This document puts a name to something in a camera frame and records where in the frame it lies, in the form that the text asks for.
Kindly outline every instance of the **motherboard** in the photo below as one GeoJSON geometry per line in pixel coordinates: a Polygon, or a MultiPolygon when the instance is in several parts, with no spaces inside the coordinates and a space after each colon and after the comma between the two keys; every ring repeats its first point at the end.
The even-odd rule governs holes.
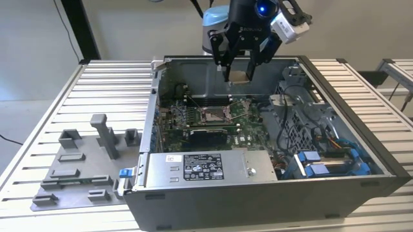
{"type": "Polygon", "coordinates": [[[222,103],[201,106],[186,97],[161,108],[163,152],[274,149],[257,101],[239,97],[222,103]]]}

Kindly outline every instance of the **power supply label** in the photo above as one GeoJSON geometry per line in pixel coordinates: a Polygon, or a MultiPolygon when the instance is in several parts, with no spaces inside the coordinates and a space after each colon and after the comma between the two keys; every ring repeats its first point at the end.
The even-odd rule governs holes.
{"type": "Polygon", "coordinates": [[[223,180],[221,154],[183,155],[183,179],[223,180]]]}

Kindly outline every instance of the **aluminum table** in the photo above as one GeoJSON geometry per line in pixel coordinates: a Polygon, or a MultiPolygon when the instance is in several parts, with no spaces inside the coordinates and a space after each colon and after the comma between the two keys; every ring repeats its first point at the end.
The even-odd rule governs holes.
{"type": "MultiPolygon", "coordinates": [[[[336,59],[314,59],[312,62],[413,175],[413,124],[409,119],[348,63],[340,63],[336,59]]],[[[122,133],[128,128],[142,130],[153,78],[151,67],[150,61],[94,60],[87,65],[79,65],[0,177],[0,230],[139,230],[127,205],[40,212],[32,212],[30,206],[60,147],[58,138],[63,129],[78,129],[80,135],[96,134],[88,122],[92,114],[106,113],[107,124],[115,132],[122,133]]],[[[412,229],[413,181],[389,197],[369,200],[348,218],[195,231],[384,232],[412,229]]]]}

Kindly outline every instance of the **black vertical post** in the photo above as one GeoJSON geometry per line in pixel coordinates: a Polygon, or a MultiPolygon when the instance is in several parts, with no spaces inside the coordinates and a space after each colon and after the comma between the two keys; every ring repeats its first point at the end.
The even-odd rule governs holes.
{"type": "Polygon", "coordinates": [[[100,59],[82,0],[62,0],[62,5],[71,23],[83,58],[86,60],[100,59]]]}

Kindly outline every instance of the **gray 3d printed holder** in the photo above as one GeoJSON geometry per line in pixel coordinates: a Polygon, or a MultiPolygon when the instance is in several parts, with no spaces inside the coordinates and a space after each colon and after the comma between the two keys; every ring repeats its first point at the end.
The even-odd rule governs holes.
{"type": "Polygon", "coordinates": [[[115,135],[106,122],[106,114],[92,116],[99,136],[62,132],[62,147],[34,197],[34,211],[124,204],[118,187],[131,188],[131,180],[120,180],[119,171],[138,164],[142,134],[128,129],[115,135]]]}

